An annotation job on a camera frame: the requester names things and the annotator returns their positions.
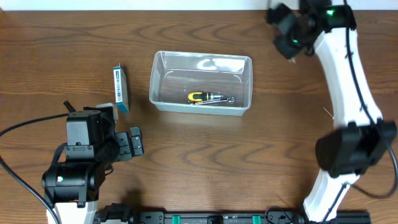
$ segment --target green light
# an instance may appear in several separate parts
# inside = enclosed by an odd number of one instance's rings
[[[333,9],[329,9],[329,10],[326,11],[326,13],[327,13],[329,16],[332,16],[333,13],[335,13],[335,11],[334,11]]]

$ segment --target transparent bin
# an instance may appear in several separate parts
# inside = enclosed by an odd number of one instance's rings
[[[150,77],[150,102],[161,111],[242,116],[250,108],[252,61],[247,56],[159,51]],[[235,97],[234,103],[189,105],[204,91]]]

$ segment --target screwdriver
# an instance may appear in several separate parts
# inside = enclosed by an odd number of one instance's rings
[[[221,94],[206,93],[206,92],[193,92],[188,95],[188,99],[192,102],[202,102],[203,100],[217,100],[224,97]]]

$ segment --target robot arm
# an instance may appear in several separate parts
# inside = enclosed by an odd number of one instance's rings
[[[350,185],[369,166],[377,164],[384,154],[386,148],[381,138],[391,143],[397,132],[394,122],[382,121],[380,109],[369,90],[358,53],[358,35],[351,9],[319,2],[316,6],[301,7],[302,17],[299,18],[283,4],[271,9],[268,15],[268,22],[276,24],[274,44],[283,56],[291,59],[305,47],[307,54],[318,55],[333,105],[335,131],[317,141],[316,153],[321,169],[310,195],[303,202],[307,222],[335,219]],[[347,56],[347,26],[359,91],[380,132],[371,126],[359,100]]]
[[[92,224],[106,170],[112,163],[127,161],[144,153],[139,128],[115,133],[118,111],[114,104],[75,111],[66,103],[68,142],[55,151],[49,169],[42,177],[45,200],[62,224]],[[66,161],[58,162],[62,151]],[[47,211],[49,223],[55,223]]]
[[[368,111],[377,121],[382,119],[380,109],[375,104],[359,58],[357,45],[357,32],[350,30],[350,46],[356,78],[367,103]],[[348,123],[355,122],[358,126],[370,125],[369,118],[361,108],[361,103],[355,89],[354,81],[347,59],[346,28],[332,29],[331,32],[322,32],[315,41],[314,50],[321,61],[328,84],[330,98],[333,105],[333,125],[335,129],[347,127]],[[321,222],[335,198],[340,193],[341,186],[345,183],[353,184],[359,179],[355,173],[330,177],[329,173],[320,169],[315,185],[310,195],[304,200],[303,207],[310,221]],[[336,211],[343,197],[347,193],[347,185],[340,193],[337,203],[326,220],[336,217]]]

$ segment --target wooden table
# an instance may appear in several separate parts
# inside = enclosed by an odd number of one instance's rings
[[[125,65],[131,112],[117,131],[139,126],[146,154],[116,163],[99,208],[124,202],[168,211],[297,208],[317,177],[315,141],[330,132],[328,88],[316,57],[288,63],[272,44],[264,11],[5,12],[0,22],[0,129],[75,108],[114,102],[112,68]],[[369,86],[386,120],[397,119],[398,12],[355,12]],[[158,111],[149,79],[158,50],[248,55],[252,106],[242,117]],[[40,193],[65,119],[17,129],[1,155]],[[383,193],[392,185],[387,154],[358,182]],[[0,170],[0,223],[46,223],[45,209]],[[398,196],[372,200],[350,190],[340,209],[369,210],[374,223],[397,223]]]

